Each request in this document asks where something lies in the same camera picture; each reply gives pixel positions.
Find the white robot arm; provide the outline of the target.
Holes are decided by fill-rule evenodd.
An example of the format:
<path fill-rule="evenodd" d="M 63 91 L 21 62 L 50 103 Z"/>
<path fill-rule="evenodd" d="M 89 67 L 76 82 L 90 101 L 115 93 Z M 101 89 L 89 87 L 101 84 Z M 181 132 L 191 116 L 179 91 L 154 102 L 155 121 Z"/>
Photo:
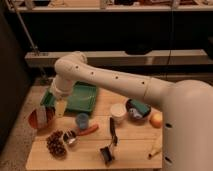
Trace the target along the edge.
<path fill-rule="evenodd" d="M 54 69 L 51 93 L 57 99 L 67 98 L 74 83 L 81 81 L 160 110 L 163 171 L 213 171 L 213 86 L 96 68 L 79 51 L 60 57 Z"/>

